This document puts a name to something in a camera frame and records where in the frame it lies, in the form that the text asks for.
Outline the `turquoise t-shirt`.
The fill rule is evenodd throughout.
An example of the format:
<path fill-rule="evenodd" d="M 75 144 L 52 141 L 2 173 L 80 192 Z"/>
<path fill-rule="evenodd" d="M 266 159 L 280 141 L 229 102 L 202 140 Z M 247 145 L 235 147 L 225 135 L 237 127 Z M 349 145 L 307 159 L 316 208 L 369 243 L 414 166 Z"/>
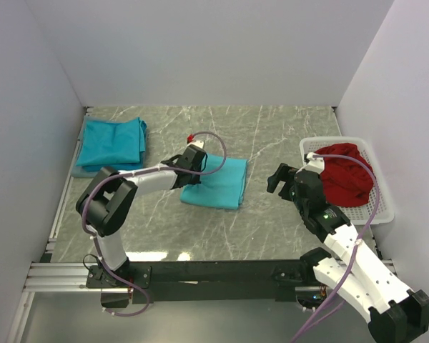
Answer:
<path fill-rule="evenodd" d="M 220 170 L 201 176 L 199 184 L 187 185 L 180 201 L 199 207 L 237 210 L 243 202 L 246 176 L 246 159 L 227 158 Z"/>

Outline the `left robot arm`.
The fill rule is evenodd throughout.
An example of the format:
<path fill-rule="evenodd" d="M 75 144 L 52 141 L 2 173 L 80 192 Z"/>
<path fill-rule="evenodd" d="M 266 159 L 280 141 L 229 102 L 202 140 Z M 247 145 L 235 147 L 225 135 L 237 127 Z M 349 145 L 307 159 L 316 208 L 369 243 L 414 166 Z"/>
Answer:
<path fill-rule="evenodd" d="M 94 240 L 103 278 L 112 287 L 124 285 L 132 277 L 119 233 L 137 196 L 198 184 L 207 153 L 201 141 L 189 143 L 182 154 L 154 167 L 118 171 L 103 167 L 92 179 L 76 203 L 76 211 L 85 218 L 85 232 Z"/>

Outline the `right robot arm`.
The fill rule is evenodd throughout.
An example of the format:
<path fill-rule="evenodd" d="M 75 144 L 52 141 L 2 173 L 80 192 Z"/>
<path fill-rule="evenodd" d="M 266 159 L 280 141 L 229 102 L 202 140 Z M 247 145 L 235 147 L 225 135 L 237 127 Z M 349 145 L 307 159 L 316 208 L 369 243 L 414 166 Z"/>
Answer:
<path fill-rule="evenodd" d="M 320 157 L 309 157 L 300 169 L 280 164 L 267 180 L 273 193 L 282 182 L 279 196 L 296 206 L 307 228 L 323 244 L 302 256 L 301 280 L 318 282 L 340 296 L 367 322 L 376 342 L 411 342 L 429 328 L 429 296 L 412 290 L 395 276 L 366 245 L 355 226 L 339 207 L 324 195 Z"/>

